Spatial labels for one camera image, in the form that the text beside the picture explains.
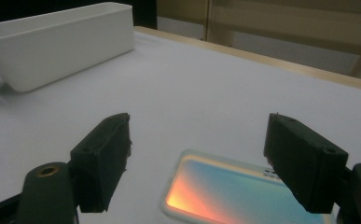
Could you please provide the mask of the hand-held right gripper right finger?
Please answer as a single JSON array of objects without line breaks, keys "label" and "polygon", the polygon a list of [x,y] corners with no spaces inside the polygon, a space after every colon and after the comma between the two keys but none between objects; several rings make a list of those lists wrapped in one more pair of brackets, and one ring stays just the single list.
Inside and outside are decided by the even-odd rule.
[{"label": "hand-held right gripper right finger", "polygon": [[347,152],[300,121],[271,113],[263,155],[306,211],[332,210]]}]

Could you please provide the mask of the iridescent phone case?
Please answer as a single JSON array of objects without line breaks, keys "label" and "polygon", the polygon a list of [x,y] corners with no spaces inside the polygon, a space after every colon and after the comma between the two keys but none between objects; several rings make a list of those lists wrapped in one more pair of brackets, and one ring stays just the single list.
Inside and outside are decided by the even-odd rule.
[{"label": "iridescent phone case", "polygon": [[336,224],[307,212],[271,168],[192,149],[180,154],[161,207],[187,224]]}]

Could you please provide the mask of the white plastic bin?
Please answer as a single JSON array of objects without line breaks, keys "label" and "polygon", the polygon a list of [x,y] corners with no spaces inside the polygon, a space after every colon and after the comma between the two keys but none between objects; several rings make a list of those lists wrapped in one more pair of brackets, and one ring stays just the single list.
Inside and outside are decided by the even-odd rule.
[{"label": "white plastic bin", "polygon": [[0,23],[0,77],[31,91],[134,48],[132,6],[104,2]]}]

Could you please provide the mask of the light wooden desk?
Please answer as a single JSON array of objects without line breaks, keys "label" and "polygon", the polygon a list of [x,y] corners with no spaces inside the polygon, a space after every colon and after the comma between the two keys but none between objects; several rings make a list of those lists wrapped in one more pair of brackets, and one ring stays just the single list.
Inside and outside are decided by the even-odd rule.
[{"label": "light wooden desk", "polygon": [[351,76],[361,78],[361,0],[157,0],[157,12],[200,24],[211,43],[239,32],[355,54]]}]

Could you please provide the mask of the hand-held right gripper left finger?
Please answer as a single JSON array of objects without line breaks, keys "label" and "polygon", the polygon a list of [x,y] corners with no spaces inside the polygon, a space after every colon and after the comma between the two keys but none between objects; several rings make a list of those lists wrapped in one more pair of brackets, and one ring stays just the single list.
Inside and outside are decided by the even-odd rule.
[{"label": "hand-held right gripper left finger", "polygon": [[82,213],[107,211],[131,156],[128,113],[103,119],[70,153],[76,203]]}]

